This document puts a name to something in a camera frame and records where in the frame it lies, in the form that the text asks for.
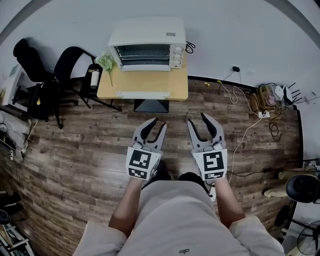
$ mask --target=oven glass window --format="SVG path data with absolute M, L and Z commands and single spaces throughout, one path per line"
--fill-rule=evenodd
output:
M 117 46 L 122 65 L 169 65 L 169 44 L 135 44 Z

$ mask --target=forearm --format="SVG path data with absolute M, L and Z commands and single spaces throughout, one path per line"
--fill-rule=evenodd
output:
M 216 179 L 214 186 L 220 220 L 222 224 L 229 228 L 233 222 L 244 219 L 246 217 L 245 213 L 226 178 Z
M 120 230 L 126 237 L 129 237 L 136 223 L 142 182 L 142 179 L 130 178 L 123 197 L 109 222 L 109 227 Z

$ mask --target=wooden floor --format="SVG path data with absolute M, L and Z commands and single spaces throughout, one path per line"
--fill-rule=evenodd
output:
M 0 179 L 7 191 L 17 191 L 27 220 L 16 222 L 40 255 L 71 256 L 76 249 L 86 221 L 107 223 L 128 182 L 125 172 L 127 147 L 132 144 L 135 128 L 157 116 L 157 131 L 167 122 L 163 158 L 172 171 L 194 171 L 191 142 L 187 129 L 190 118 L 203 137 L 209 137 L 200 113 L 205 112 L 222 125 L 228 149 L 228 170 L 232 155 L 247 127 L 257 121 L 241 92 L 237 104 L 231 104 L 228 93 L 216 83 L 189 80 L 187 101 L 170 102 L 168 114 L 134 113 L 133 101 L 116 100 L 117 112 L 89 101 L 79 106 L 60 108 L 64 128 L 58 129 L 52 116 L 39 121 L 30 137 L 24 163 L 0 156 Z M 282 138 L 275 142 L 268 122 L 251 128 L 234 157 L 234 172 L 248 174 L 263 168 L 279 168 L 299 155 L 297 113 L 288 110 L 277 121 Z M 248 215 L 257 215 L 271 234 L 276 234 L 274 220 L 287 198 L 266 198 L 265 188 L 279 184 L 273 173 L 256 173 L 248 177 L 233 175 L 231 186 Z

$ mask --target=white desk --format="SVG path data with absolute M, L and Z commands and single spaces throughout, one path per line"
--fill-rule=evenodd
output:
M 32 82 L 28 75 L 24 72 L 23 68 L 20 65 L 14 66 L 9 78 L 3 81 L 1 89 L 4 90 L 0 96 L 0 106 L 14 106 L 24 112 L 27 112 L 28 108 L 19 104 L 13 104 L 13 99 L 18 86 L 21 86 L 22 89 L 35 86 L 37 83 Z

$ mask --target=shirt sleeve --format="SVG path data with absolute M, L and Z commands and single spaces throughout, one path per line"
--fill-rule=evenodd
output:
M 120 230 L 88 221 L 73 256 L 116 256 L 126 240 Z
M 285 255 L 282 245 L 267 232 L 256 216 L 232 223 L 229 230 L 251 256 Z

